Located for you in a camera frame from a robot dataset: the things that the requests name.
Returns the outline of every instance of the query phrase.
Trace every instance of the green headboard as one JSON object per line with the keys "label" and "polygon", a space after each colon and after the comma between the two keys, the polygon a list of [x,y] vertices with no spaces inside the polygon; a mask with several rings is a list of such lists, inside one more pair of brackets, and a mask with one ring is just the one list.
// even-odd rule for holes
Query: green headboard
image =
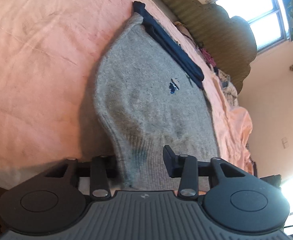
{"label": "green headboard", "polygon": [[186,25],[197,43],[212,55],[218,68],[231,76],[238,93],[250,73],[250,63],[257,55],[257,46],[250,25],[241,17],[229,18],[216,4],[198,0],[162,0]]}

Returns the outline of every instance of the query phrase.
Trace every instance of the upholstered headboard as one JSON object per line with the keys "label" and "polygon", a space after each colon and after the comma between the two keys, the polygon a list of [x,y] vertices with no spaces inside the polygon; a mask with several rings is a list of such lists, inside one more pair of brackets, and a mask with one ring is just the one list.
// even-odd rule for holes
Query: upholstered headboard
{"label": "upholstered headboard", "polygon": [[216,4],[198,0],[161,0],[186,25],[197,43],[213,56],[218,67],[231,76],[238,93],[250,73],[257,46],[250,25],[241,17],[229,18]]}

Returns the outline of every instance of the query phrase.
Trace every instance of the pink bed sheet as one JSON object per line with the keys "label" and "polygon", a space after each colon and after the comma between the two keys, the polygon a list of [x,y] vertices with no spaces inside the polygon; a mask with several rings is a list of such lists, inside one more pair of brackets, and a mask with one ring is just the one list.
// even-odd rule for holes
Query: pink bed sheet
{"label": "pink bed sheet", "polygon": [[[135,0],[0,0],[0,187],[64,158],[110,153],[92,104],[97,63]],[[232,108],[217,78],[151,0],[137,0],[205,74],[221,157],[250,169],[248,112]]]}

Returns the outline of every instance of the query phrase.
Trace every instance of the peach fabric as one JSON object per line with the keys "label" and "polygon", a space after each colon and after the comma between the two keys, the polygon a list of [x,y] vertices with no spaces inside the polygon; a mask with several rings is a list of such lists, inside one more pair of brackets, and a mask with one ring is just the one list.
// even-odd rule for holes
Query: peach fabric
{"label": "peach fabric", "polygon": [[[112,152],[92,95],[96,67],[135,0],[0,0],[0,187],[64,158]],[[221,157],[245,168],[248,112],[228,106],[217,78],[151,0],[137,0],[202,68]]]}

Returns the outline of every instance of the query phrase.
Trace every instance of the gray garment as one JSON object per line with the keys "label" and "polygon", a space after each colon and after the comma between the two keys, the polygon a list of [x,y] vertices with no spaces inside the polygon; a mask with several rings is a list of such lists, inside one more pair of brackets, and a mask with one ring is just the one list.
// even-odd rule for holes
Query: gray garment
{"label": "gray garment", "polygon": [[[141,25],[137,13],[102,58],[95,107],[111,137],[124,188],[178,189],[163,163],[163,146],[199,161],[218,147],[203,92]],[[171,79],[180,89],[170,93]],[[207,178],[199,178],[208,190]]]}

